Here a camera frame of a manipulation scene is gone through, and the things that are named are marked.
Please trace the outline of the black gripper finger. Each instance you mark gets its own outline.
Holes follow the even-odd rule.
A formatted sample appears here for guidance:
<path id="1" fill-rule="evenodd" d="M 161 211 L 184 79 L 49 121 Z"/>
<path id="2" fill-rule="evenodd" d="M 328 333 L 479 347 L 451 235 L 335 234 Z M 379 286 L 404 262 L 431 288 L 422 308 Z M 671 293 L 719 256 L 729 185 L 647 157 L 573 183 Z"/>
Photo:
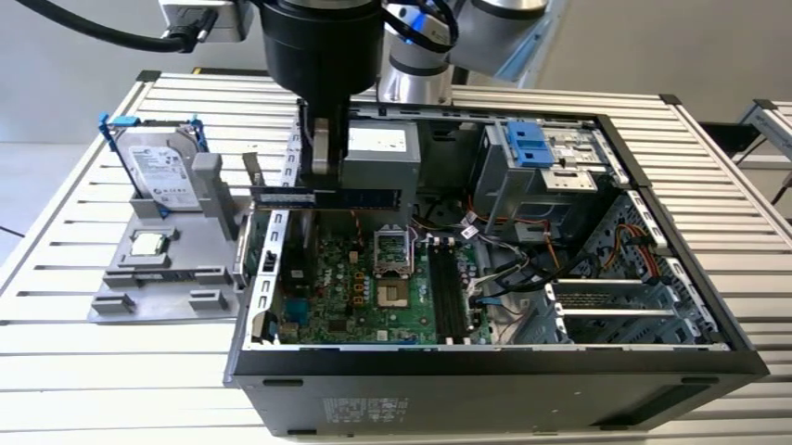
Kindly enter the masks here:
<path id="1" fill-rule="evenodd" d="M 297 100 L 299 179 L 309 188 L 335 188 L 347 155 L 347 99 L 316 105 Z"/>

